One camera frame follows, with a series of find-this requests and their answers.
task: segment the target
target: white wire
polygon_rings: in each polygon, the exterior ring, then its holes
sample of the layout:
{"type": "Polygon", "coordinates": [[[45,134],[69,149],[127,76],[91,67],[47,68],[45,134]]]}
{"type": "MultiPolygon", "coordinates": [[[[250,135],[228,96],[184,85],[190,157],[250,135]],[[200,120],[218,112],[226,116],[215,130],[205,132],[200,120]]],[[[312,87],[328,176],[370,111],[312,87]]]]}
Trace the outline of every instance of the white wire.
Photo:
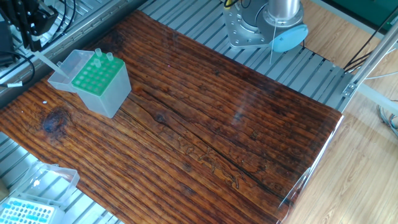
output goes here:
{"type": "Polygon", "coordinates": [[[271,58],[269,59],[269,64],[272,63],[272,52],[274,51],[274,42],[275,42],[275,34],[276,34],[276,24],[278,23],[278,19],[275,19],[275,29],[274,29],[274,38],[272,39],[272,46],[271,46],[271,58]]]}
{"type": "Polygon", "coordinates": [[[371,77],[371,78],[365,78],[365,80],[371,80],[371,79],[376,79],[376,78],[382,78],[382,77],[387,77],[387,76],[395,75],[395,74],[398,74],[398,72],[393,72],[393,73],[385,74],[385,75],[379,75],[379,76],[371,77]]]}

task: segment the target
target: cable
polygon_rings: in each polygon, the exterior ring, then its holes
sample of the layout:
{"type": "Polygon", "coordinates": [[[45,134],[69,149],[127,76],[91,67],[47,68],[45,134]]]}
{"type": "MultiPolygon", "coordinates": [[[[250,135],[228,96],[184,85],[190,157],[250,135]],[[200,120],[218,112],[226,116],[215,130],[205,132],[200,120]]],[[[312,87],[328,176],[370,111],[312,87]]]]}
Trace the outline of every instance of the cable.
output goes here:
{"type": "Polygon", "coordinates": [[[377,79],[377,78],[387,77],[387,76],[395,75],[395,74],[398,74],[398,72],[393,72],[393,73],[389,73],[389,74],[385,74],[385,75],[379,75],[376,77],[365,78],[365,80],[377,79]]]}
{"type": "MultiPolygon", "coordinates": [[[[25,55],[22,55],[22,54],[17,53],[17,52],[7,52],[7,51],[0,51],[0,52],[1,52],[1,53],[14,54],[14,55],[16,55],[16,56],[20,56],[21,58],[25,59],[26,62],[29,62],[30,66],[32,67],[32,75],[30,76],[30,78],[29,78],[27,81],[22,82],[22,85],[20,85],[20,86],[24,86],[24,85],[28,84],[30,81],[33,80],[36,71],[35,71],[35,66],[33,65],[32,61],[29,60],[29,58],[27,58],[25,55]]],[[[11,84],[10,84],[10,83],[9,83],[9,84],[0,84],[0,87],[10,88],[10,85],[11,85],[11,84]]]]}
{"type": "Polygon", "coordinates": [[[398,129],[397,126],[392,122],[392,120],[394,118],[396,118],[397,116],[392,114],[390,115],[390,118],[387,119],[386,113],[384,112],[384,108],[382,108],[380,105],[377,106],[377,110],[379,112],[379,117],[381,118],[381,121],[386,124],[391,131],[398,137],[398,129]]]}
{"type": "MultiPolygon", "coordinates": [[[[391,53],[391,52],[393,52],[393,51],[395,51],[395,50],[396,50],[396,48],[390,49],[384,56],[386,56],[387,54],[389,54],[389,53],[391,53]]],[[[362,56],[362,57],[360,57],[360,58],[354,60],[353,63],[357,62],[358,60],[361,60],[362,58],[364,58],[364,57],[367,56],[367,55],[370,55],[371,53],[372,53],[372,52],[370,52],[370,53],[368,53],[368,54],[366,54],[366,55],[364,55],[364,56],[362,56]]],[[[365,58],[364,60],[360,61],[359,63],[355,64],[354,66],[351,66],[350,68],[347,68],[347,69],[345,70],[345,72],[351,73],[351,72],[353,72],[353,71],[355,71],[355,70],[361,68],[361,66],[362,66],[361,64],[362,64],[366,59],[368,59],[368,58],[365,58]]]]}
{"type": "Polygon", "coordinates": [[[52,42],[52,40],[53,40],[53,38],[55,37],[55,34],[57,34],[58,32],[60,32],[60,30],[61,30],[61,28],[62,28],[62,25],[65,23],[65,19],[67,18],[67,9],[68,9],[68,6],[67,6],[67,0],[65,0],[65,2],[64,2],[64,8],[63,8],[63,16],[62,16],[62,20],[61,20],[61,22],[60,22],[60,25],[58,26],[58,28],[57,28],[57,30],[54,32],[54,35],[51,37],[51,39],[47,42],[47,43],[51,43],[52,42]]]}
{"type": "Polygon", "coordinates": [[[249,0],[249,4],[247,4],[247,6],[243,6],[243,1],[244,0],[241,0],[242,8],[247,9],[250,6],[250,4],[251,4],[251,0],[249,0]]]}
{"type": "Polygon", "coordinates": [[[73,0],[73,13],[72,13],[72,16],[71,16],[71,18],[70,18],[70,21],[69,21],[68,25],[67,25],[66,28],[63,30],[62,35],[65,35],[65,34],[67,33],[68,29],[70,28],[70,26],[72,25],[72,22],[73,22],[73,20],[74,20],[74,18],[75,18],[75,14],[76,14],[76,0],[73,0]]]}
{"type": "Polygon", "coordinates": [[[373,37],[384,27],[384,25],[386,25],[386,23],[388,22],[388,20],[398,11],[398,6],[393,10],[393,12],[387,17],[386,20],[384,20],[384,22],[379,26],[379,28],[374,31],[374,33],[372,34],[372,36],[370,36],[370,38],[368,39],[368,41],[366,41],[366,43],[360,48],[360,50],[354,55],[354,57],[346,64],[346,66],[344,67],[344,70],[346,70],[350,65],[352,65],[354,62],[353,60],[359,55],[359,53],[362,52],[362,50],[366,47],[366,45],[373,39],[373,37]]]}

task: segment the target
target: metal bracket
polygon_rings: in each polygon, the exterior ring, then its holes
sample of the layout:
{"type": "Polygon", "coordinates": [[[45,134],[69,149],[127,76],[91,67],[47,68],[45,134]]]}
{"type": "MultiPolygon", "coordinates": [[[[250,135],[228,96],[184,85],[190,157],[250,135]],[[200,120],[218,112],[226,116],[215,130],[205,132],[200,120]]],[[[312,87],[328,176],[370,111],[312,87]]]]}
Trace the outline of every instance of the metal bracket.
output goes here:
{"type": "Polygon", "coordinates": [[[224,9],[223,12],[231,46],[244,49],[267,47],[269,42],[265,41],[257,27],[245,22],[242,12],[243,9],[238,6],[224,9]]]}
{"type": "Polygon", "coordinates": [[[356,84],[354,84],[354,83],[348,84],[348,86],[343,91],[343,96],[352,97],[357,88],[358,88],[358,86],[356,84]]]}

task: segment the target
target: black cable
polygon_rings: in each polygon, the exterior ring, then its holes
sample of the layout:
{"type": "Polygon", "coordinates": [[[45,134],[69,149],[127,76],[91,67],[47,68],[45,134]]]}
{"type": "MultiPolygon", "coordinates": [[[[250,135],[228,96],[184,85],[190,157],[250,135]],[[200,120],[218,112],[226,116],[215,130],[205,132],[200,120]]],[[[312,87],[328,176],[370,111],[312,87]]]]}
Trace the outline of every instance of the black cable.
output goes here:
{"type": "Polygon", "coordinates": [[[247,6],[243,6],[243,1],[244,0],[241,0],[242,8],[247,9],[250,6],[250,4],[251,4],[251,0],[249,0],[249,4],[247,4],[247,6]]]}
{"type": "Polygon", "coordinates": [[[353,60],[359,55],[359,53],[361,53],[361,51],[366,47],[366,45],[373,39],[373,37],[384,27],[384,25],[386,25],[386,23],[388,22],[388,20],[398,11],[398,6],[393,10],[393,12],[387,17],[386,20],[384,20],[384,22],[379,26],[379,28],[374,31],[374,33],[372,34],[372,36],[370,36],[370,38],[368,39],[368,41],[366,41],[366,43],[361,47],[361,49],[354,55],[354,57],[347,63],[347,65],[344,67],[344,70],[347,69],[347,67],[349,67],[350,65],[352,65],[354,62],[353,60]]]}
{"type": "Polygon", "coordinates": [[[359,66],[362,65],[362,63],[364,63],[366,61],[366,59],[368,59],[368,58],[362,59],[360,62],[356,63],[355,65],[351,66],[350,68],[345,69],[344,72],[356,70],[359,66]]]}
{"type": "Polygon", "coordinates": [[[54,35],[53,35],[53,36],[51,37],[51,39],[48,41],[48,42],[50,42],[50,43],[51,43],[52,39],[54,38],[54,36],[55,36],[58,32],[60,32],[60,30],[61,30],[61,28],[62,28],[62,25],[65,23],[65,19],[67,18],[67,9],[68,9],[67,0],[65,0],[65,2],[64,2],[63,5],[64,5],[64,8],[63,8],[62,20],[61,20],[60,25],[58,26],[57,30],[54,32],[54,35]]]}
{"type": "MultiPolygon", "coordinates": [[[[30,66],[32,67],[32,75],[30,76],[30,78],[27,81],[22,82],[22,86],[28,84],[30,81],[33,80],[36,71],[35,71],[35,66],[33,65],[32,61],[29,60],[29,58],[27,58],[26,56],[24,56],[24,55],[22,55],[20,53],[17,53],[17,52],[8,52],[8,51],[0,51],[0,52],[1,53],[5,53],[5,54],[13,54],[13,55],[16,55],[16,56],[20,56],[21,58],[25,59],[26,62],[29,62],[30,66]]],[[[9,88],[8,84],[0,84],[0,87],[9,88]]]]}
{"type": "Polygon", "coordinates": [[[227,5],[226,2],[228,2],[228,0],[225,0],[225,2],[224,2],[224,7],[231,7],[231,6],[235,5],[238,1],[239,1],[239,0],[235,0],[235,1],[233,1],[231,4],[227,5]]]}
{"type": "Polygon", "coordinates": [[[73,19],[75,18],[75,14],[76,14],[76,0],[73,0],[73,13],[72,16],[70,18],[70,21],[67,25],[67,27],[63,30],[63,35],[67,33],[68,29],[70,28],[70,26],[72,25],[73,19]]]}

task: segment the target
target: wooden board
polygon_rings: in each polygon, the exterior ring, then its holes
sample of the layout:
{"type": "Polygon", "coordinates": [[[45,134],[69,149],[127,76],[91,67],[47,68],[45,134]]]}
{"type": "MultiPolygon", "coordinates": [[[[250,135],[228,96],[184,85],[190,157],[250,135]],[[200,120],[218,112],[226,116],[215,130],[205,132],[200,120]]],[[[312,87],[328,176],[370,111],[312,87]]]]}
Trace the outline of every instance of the wooden board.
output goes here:
{"type": "Polygon", "coordinates": [[[126,223],[275,223],[341,119],[141,12],[97,47],[132,84],[113,119],[44,80],[0,112],[0,130],[77,169],[79,189],[126,223]]]}

